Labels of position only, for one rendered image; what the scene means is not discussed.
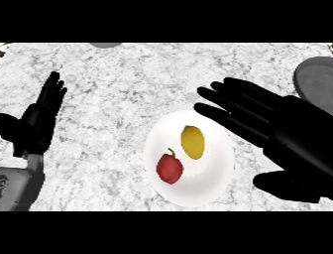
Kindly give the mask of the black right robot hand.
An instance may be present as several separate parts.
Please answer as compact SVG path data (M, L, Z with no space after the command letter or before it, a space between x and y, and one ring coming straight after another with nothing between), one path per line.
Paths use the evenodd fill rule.
M254 186L285 200L333 200L333 116L298 97L232 77L198 93L213 102L195 105L198 113L263 148L281 166L254 177Z

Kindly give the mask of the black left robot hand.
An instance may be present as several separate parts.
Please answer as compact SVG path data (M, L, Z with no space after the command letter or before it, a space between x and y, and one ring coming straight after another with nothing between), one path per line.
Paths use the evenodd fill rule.
M53 71L41 88L39 100L21 118L0 113L0 136L13 143L13 156L43 155L50 149L56 119L68 88L61 74Z

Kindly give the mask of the dark grey round pan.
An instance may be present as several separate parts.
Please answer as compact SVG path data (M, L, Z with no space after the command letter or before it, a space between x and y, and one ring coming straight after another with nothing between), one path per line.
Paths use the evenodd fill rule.
M333 116L333 58L307 59L295 68L292 82L300 97Z

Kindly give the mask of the yellow lemon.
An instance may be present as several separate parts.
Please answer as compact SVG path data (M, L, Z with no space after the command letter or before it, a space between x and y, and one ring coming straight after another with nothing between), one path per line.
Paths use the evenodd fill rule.
M205 136L197 126L186 126L182 132L182 147L188 156L199 160L205 153Z

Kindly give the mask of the white round plate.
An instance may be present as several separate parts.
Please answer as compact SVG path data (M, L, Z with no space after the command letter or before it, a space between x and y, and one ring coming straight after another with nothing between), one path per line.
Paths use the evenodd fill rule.
M205 138L199 159L192 159L183 149L182 134L188 126L197 127ZM160 159L164 154L171 154L170 149L183 164L183 175L173 185L157 173ZM143 163L148 179L168 201L188 207L213 202L232 183L235 161L235 141L216 121L195 110L176 111L160 119L146 139Z

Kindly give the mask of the grey round object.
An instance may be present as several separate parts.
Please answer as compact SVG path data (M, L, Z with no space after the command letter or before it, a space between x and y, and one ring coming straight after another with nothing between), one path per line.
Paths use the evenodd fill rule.
M121 46L123 43L90 43L99 49L109 49Z

